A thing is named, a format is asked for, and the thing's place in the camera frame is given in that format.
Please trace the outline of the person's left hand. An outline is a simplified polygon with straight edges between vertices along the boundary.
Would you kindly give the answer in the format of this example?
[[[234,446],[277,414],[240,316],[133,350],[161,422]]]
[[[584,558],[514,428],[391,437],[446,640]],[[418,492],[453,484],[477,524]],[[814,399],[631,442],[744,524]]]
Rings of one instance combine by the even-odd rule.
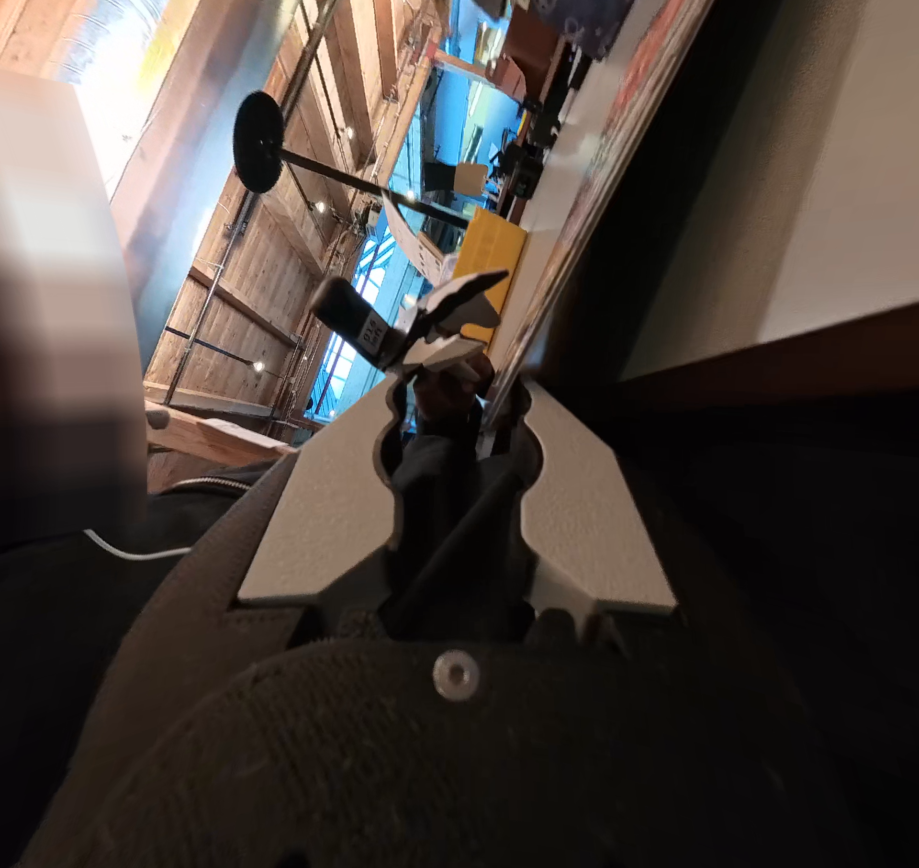
[[[432,371],[421,367],[414,380],[415,405],[425,425],[447,424],[466,420],[478,399],[487,397],[495,371],[487,355],[479,352],[469,357],[468,368],[476,380],[460,379],[449,371]]]

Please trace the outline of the black pole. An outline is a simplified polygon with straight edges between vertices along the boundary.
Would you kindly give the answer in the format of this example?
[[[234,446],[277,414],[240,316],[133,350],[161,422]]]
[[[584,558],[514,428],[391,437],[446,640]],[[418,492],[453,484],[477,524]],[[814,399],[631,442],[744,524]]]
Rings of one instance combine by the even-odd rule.
[[[249,94],[235,117],[233,150],[235,170],[247,191],[265,194],[278,183],[282,165],[315,173],[345,187],[422,214],[445,225],[467,230],[470,220],[437,203],[426,203],[408,194],[393,192],[352,176],[325,163],[284,148],[285,124],[279,104],[263,91]]]

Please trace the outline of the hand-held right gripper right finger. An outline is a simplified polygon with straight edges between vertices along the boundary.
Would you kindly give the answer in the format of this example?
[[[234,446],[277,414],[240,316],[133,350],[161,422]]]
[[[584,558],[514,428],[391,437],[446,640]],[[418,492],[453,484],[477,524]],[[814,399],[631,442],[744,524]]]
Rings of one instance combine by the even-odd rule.
[[[538,383],[525,389],[540,461],[520,504],[527,603],[566,613],[580,636],[606,612],[669,616],[677,600],[614,450]]]

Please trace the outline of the forest animal jigsaw puzzle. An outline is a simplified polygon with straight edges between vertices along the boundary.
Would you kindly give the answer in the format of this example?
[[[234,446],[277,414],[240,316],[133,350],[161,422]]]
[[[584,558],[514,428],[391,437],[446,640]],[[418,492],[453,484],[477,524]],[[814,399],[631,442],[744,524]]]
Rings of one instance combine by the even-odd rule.
[[[635,0],[575,93],[522,216],[527,240],[490,345],[485,425],[496,424],[714,1]]]

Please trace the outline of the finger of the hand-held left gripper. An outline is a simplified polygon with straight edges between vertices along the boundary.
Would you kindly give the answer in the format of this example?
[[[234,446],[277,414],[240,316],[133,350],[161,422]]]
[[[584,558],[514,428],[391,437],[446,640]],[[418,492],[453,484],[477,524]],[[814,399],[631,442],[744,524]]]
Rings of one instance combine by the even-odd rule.
[[[453,279],[435,288],[423,301],[422,313],[434,331],[462,331],[469,326],[494,329],[499,311],[487,292],[504,282],[507,269],[482,271]]]
[[[420,369],[448,372],[456,379],[479,382],[482,376],[472,368],[469,360],[483,353],[484,348],[485,342],[464,335],[437,337],[431,342],[420,338],[408,348],[403,357],[402,372],[405,375]]]

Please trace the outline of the wooden board stand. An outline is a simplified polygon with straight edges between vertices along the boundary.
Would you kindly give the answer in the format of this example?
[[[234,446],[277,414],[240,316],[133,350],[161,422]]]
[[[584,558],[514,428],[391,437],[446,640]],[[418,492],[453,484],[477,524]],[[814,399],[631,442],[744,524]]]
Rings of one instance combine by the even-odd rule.
[[[391,192],[384,191],[382,200],[389,231],[408,262],[432,287],[438,287],[451,280],[453,262],[449,257],[426,233],[417,234],[411,229]]]

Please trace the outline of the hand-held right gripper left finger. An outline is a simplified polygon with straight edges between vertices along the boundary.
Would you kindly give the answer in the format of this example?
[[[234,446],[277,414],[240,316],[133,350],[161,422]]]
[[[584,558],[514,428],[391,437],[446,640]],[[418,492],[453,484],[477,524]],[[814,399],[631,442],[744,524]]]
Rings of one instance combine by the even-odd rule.
[[[404,415],[386,376],[300,449],[237,593],[243,606],[381,606],[401,510],[383,462]]]

